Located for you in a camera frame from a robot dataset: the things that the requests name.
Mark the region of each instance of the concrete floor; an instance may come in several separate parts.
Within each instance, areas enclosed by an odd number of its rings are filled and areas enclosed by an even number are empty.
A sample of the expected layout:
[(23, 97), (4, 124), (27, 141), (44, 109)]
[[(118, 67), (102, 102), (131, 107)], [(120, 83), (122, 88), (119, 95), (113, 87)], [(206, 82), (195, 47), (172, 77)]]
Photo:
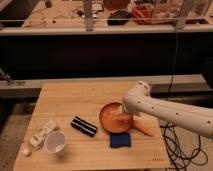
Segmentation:
[[(24, 133), (29, 124), (31, 115), (24, 114), (23, 108), (17, 107), (9, 116), (0, 135), (0, 171), (11, 171), (24, 137)], [(177, 128), (177, 134), (183, 146), (184, 152), (190, 154), (192, 149), (197, 147), (197, 135)], [(199, 167), (191, 164), (189, 171), (212, 171), (213, 170), (213, 143), (212, 140), (202, 138), (202, 149), (207, 153), (209, 162), (207, 165)], [(195, 162), (202, 162), (204, 156), (199, 155)]]

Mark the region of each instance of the blue cloth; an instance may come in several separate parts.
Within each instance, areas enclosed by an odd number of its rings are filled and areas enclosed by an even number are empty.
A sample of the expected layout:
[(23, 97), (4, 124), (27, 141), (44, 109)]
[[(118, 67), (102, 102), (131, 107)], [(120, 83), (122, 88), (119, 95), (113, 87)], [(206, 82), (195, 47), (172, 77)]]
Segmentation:
[(110, 147), (119, 148), (119, 147), (131, 147), (131, 137), (128, 132), (124, 133), (110, 133)]

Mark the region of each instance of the black striped object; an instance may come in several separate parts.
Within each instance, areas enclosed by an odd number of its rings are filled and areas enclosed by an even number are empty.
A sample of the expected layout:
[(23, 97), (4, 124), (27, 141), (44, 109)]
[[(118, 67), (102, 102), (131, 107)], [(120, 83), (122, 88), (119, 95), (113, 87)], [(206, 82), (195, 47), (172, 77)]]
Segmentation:
[(82, 133), (89, 135), (90, 137), (94, 137), (98, 128), (89, 122), (75, 116), (71, 122), (71, 126), (81, 131)]

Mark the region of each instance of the orange object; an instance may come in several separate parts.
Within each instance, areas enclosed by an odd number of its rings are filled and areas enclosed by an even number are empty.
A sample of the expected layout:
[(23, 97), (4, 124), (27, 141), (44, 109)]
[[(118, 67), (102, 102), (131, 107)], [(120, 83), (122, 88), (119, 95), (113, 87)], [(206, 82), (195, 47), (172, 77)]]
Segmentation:
[(138, 24), (149, 24), (152, 16), (152, 8), (150, 5), (138, 6), (136, 4), (132, 7), (132, 16), (134, 21)]
[(133, 127), (147, 136), (154, 136), (154, 134), (145, 128), (138, 120), (134, 120), (133, 115), (119, 113), (118, 109), (121, 105), (121, 103), (114, 102), (105, 105), (101, 109), (99, 119), (102, 127), (106, 131), (111, 133), (122, 133)]

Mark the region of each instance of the paper cup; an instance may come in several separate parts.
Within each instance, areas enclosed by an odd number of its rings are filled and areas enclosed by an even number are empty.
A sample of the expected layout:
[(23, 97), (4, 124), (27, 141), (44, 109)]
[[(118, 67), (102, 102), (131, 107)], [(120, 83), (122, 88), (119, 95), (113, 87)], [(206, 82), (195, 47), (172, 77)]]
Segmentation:
[(65, 154), (66, 139), (63, 132), (54, 131), (47, 136), (44, 147), (48, 153), (61, 157)]

